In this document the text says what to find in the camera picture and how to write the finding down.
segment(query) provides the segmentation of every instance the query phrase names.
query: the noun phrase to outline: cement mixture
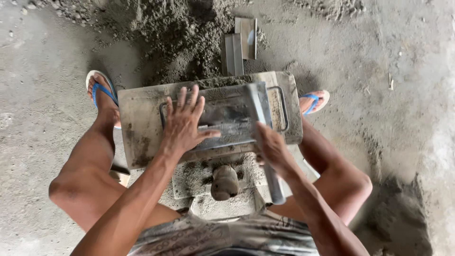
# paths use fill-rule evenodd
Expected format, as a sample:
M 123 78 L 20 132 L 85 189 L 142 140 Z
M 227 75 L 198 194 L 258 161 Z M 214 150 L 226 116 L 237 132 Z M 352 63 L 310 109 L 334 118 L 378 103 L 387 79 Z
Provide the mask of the cement mixture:
M 0 2 L 0 255 L 68 254 L 83 236 L 47 186 L 96 116 L 87 69 L 106 69 L 117 89 L 221 76 L 234 16 L 259 18 L 246 73 L 288 70 L 299 93 L 330 91 L 308 119 L 374 182 L 351 224 L 369 252 L 455 254 L 452 14 L 449 1 Z M 173 200 L 170 184 L 160 202 L 189 199 Z

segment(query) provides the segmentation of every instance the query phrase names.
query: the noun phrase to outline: left hand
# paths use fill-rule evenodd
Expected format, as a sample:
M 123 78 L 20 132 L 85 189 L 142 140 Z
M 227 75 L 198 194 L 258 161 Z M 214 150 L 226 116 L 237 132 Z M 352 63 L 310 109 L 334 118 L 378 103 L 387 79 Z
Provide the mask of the left hand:
M 199 132 L 197 123 L 204 111 L 205 98 L 200 97 L 196 104 L 199 87 L 193 86 L 192 93 L 186 101 L 187 88 L 182 87 L 178 96 L 177 108 L 174 110 L 171 97 L 167 97 L 167 121 L 163 131 L 161 149 L 164 152 L 176 153 L 180 156 L 196 147 L 207 138 L 220 137 L 218 130 Z

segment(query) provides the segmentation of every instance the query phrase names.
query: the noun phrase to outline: person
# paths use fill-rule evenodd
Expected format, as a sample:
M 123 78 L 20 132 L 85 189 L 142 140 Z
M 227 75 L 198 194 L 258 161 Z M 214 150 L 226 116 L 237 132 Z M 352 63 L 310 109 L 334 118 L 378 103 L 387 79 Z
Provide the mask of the person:
M 234 222 L 202 220 L 158 203 L 183 153 L 220 136 L 219 131 L 197 130 L 205 102 L 203 97 L 197 100 L 198 87 L 191 94 L 183 87 L 175 108 L 167 98 L 159 151 L 127 189 L 108 175 L 115 150 L 113 128 L 120 126 L 116 99 L 111 97 L 115 92 L 102 73 L 87 80 L 98 116 L 49 186 L 52 202 L 86 232 L 72 255 L 368 255 L 347 225 L 372 184 L 305 118 L 299 148 L 320 173 L 316 182 L 308 181 L 282 137 L 257 123 L 263 160 L 288 183 L 293 196 L 283 205 Z M 319 99 L 314 112 L 324 103 L 324 91 L 311 94 Z M 314 101 L 301 98 L 301 112 L 308 112 Z

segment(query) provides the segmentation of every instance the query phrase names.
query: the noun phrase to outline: hand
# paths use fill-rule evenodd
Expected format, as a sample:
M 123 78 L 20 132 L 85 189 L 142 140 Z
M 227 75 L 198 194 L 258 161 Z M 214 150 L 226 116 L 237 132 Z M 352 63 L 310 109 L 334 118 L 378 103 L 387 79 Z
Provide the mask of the hand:
M 221 136 L 218 130 L 197 131 L 197 123 L 205 104 L 204 97 L 201 97 L 196 104 L 198 93 L 199 87 L 194 85 L 192 93 L 186 101 L 187 88 L 182 87 L 175 110 L 171 97 L 167 97 L 167 121 L 160 147 L 164 152 L 176 153 L 181 157 L 183 153 L 196 147 L 203 140 Z
M 265 161 L 283 179 L 286 179 L 290 172 L 299 170 L 280 134 L 261 122 L 256 122 L 256 131 L 260 151 L 257 159 L 259 164 L 262 160 Z

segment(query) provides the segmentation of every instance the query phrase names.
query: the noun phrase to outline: dusty floor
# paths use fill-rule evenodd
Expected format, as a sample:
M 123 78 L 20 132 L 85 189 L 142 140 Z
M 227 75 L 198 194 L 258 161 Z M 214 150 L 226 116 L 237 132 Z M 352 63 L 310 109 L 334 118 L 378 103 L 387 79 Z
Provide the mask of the dusty floor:
M 257 17 L 265 34 L 246 72 L 288 69 L 301 92 L 331 92 L 309 119 L 376 184 L 352 224 L 371 254 L 455 255 L 452 1 L 370 0 L 340 21 L 294 2 L 303 4 L 255 0 L 232 11 Z M 83 232 L 47 186 L 95 119 L 86 73 L 101 68 L 123 89 L 159 83 L 150 73 L 160 67 L 142 58 L 144 41 L 113 40 L 51 6 L 23 15 L 27 3 L 0 0 L 0 255 L 69 254 Z

